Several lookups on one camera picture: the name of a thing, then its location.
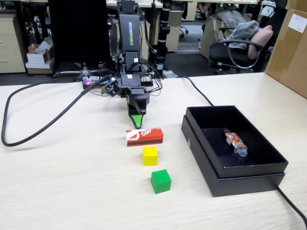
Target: black office chair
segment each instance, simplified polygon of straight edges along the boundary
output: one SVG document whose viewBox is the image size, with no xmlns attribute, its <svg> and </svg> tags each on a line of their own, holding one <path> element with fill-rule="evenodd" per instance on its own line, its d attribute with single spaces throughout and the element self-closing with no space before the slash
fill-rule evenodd
<svg viewBox="0 0 307 230">
<path fill-rule="evenodd" d="M 239 73 L 242 69 L 246 69 L 253 72 L 261 72 L 263 69 L 262 67 L 265 60 L 265 55 L 268 51 L 268 48 L 272 46 L 276 41 L 286 13 L 287 13 L 286 9 L 276 10 L 274 15 L 266 23 L 266 26 L 267 25 L 272 26 L 273 36 L 268 41 L 265 47 L 244 40 L 223 40 L 222 43 L 212 44 L 210 46 L 210 57 L 209 57 L 210 66 L 226 73 L 228 73 L 227 70 L 230 70 L 230 68 L 235 68 L 237 73 Z M 224 34 L 225 30 L 234 29 L 234 27 L 223 27 L 219 29 Z M 248 49 L 242 50 L 242 49 L 230 48 L 229 45 L 232 42 L 254 45 L 258 52 L 257 58 L 254 60 L 250 60 L 248 58 Z"/>
<path fill-rule="evenodd" d="M 106 1 L 48 0 L 56 62 L 83 63 L 81 71 L 64 71 L 78 77 L 93 76 L 99 70 L 88 70 L 87 62 L 111 60 Z"/>
</svg>

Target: small packaged box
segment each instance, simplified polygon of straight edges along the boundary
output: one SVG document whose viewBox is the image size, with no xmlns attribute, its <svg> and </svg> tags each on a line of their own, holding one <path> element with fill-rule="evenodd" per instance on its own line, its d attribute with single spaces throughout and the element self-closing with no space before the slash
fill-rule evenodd
<svg viewBox="0 0 307 230">
<path fill-rule="evenodd" d="M 29 52 L 27 57 L 30 64 L 45 64 L 48 61 L 46 52 Z"/>
<path fill-rule="evenodd" d="M 127 147 L 162 144 L 163 132 L 161 128 L 127 130 L 126 140 Z"/>
</svg>

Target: red and white box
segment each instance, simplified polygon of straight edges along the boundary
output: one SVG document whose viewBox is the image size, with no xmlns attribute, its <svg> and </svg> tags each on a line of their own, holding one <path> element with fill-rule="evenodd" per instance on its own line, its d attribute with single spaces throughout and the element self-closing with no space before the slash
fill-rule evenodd
<svg viewBox="0 0 307 230">
<path fill-rule="evenodd" d="M 162 144 L 163 132 L 161 128 L 127 130 L 126 141 L 127 147 Z"/>
</svg>

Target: open box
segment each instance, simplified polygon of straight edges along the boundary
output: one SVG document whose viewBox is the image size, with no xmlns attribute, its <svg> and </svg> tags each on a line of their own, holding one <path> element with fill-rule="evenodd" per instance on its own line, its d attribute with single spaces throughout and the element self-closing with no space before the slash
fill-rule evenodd
<svg viewBox="0 0 307 230">
<path fill-rule="evenodd" d="M 227 144 L 225 128 L 246 144 L 246 157 Z M 235 106 L 188 107 L 182 132 L 213 196 L 274 190 L 284 177 L 288 161 Z"/>
</svg>

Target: wooden table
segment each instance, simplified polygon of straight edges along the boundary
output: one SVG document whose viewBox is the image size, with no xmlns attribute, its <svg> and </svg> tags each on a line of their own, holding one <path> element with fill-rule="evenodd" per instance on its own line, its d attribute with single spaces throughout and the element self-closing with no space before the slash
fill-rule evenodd
<svg viewBox="0 0 307 230">
<path fill-rule="evenodd" d="M 48 0 L 17 0 L 17 1 L 22 1 L 22 2 L 45 2 L 48 3 Z M 143 8 L 150 8 L 152 6 L 152 0 L 137 0 L 136 1 L 139 4 L 139 7 Z M 117 1 L 116 0 L 106 0 L 106 5 L 107 6 L 117 6 Z M 156 8 L 162 8 L 162 3 L 156 1 L 155 6 Z"/>
<path fill-rule="evenodd" d="M 197 2 L 207 2 L 207 3 L 227 3 L 227 4 L 258 4 L 257 0 L 199 0 Z M 262 5 L 268 5 L 269 1 L 263 1 Z"/>
<path fill-rule="evenodd" d="M 214 105 L 235 105 L 289 161 L 280 187 L 307 214 L 307 100 L 264 73 L 192 78 Z M 21 86 L 0 87 L 0 114 Z M 80 92 L 48 84 L 12 99 L 7 140 L 33 134 Z M 186 79 L 151 97 L 143 128 L 161 127 L 158 165 L 126 147 L 126 100 L 85 95 L 52 127 L 18 147 L 0 145 L 0 229 L 304 229 L 277 191 L 213 198 L 181 132 L 187 106 L 207 106 Z M 167 169 L 171 190 L 154 194 L 151 172 Z"/>
</svg>

